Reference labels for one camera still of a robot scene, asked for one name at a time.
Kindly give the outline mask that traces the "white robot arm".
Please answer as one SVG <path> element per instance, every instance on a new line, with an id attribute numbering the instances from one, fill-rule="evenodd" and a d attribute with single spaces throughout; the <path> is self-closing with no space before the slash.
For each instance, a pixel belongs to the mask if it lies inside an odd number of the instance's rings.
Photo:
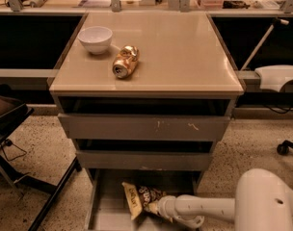
<path id="1" fill-rule="evenodd" d="M 261 168 L 241 176 L 233 198 L 167 195 L 157 210 L 161 217 L 190 228 L 200 225 L 200 217 L 211 217 L 233 222 L 235 231 L 293 231 L 293 190 Z"/>

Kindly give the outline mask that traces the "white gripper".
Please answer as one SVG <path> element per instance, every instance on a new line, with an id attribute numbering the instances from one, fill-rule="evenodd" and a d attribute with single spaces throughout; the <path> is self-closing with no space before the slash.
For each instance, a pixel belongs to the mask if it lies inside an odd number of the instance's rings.
<path id="1" fill-rule="evenodd" d="M 191 195 L 178 197 L 167 195 L 162 197 L 157 210 L 162 218 L 169 221 L 175 220 L 190 229 L 198 229 L 204 223 L 204 217 L 200 215 L 200 199 Z"/>

